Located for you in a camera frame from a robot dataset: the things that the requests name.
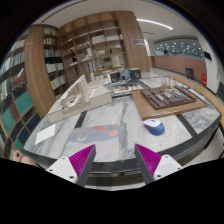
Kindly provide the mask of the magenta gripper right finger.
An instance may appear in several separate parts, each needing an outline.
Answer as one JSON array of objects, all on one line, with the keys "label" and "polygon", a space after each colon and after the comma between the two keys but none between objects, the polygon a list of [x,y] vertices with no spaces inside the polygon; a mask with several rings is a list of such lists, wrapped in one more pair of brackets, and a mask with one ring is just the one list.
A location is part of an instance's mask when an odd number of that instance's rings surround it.
[{"label": "magenta gripper right finger", "polygon": [[159,155],[139,144],[135,145],[134,154],[145,184],[152,183],[182,169],[182,166],[170,155]]}]

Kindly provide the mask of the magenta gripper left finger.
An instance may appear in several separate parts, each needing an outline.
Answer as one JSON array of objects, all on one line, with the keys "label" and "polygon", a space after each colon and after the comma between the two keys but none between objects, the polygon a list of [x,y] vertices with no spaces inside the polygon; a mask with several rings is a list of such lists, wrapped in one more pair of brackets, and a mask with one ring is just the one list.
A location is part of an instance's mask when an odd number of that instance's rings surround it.
[{"label": "magenta gripper left finger", "polygon": [[60,157],[47,169],[47,172],[84,187],[95,156],[96,147],[90,145],[70,157]]}]

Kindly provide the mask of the person's hand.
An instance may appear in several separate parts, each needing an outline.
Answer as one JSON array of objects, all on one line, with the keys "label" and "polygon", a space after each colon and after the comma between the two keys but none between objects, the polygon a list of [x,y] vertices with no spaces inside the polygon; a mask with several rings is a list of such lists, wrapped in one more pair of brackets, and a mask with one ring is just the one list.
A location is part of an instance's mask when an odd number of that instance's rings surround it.
[{"label": "person's hand", "polygon": [[38,164],[34,160],[27,156],[24,156],[19,150],[16,150],[13,153],[13,160],[28,165],[38,166]]}]

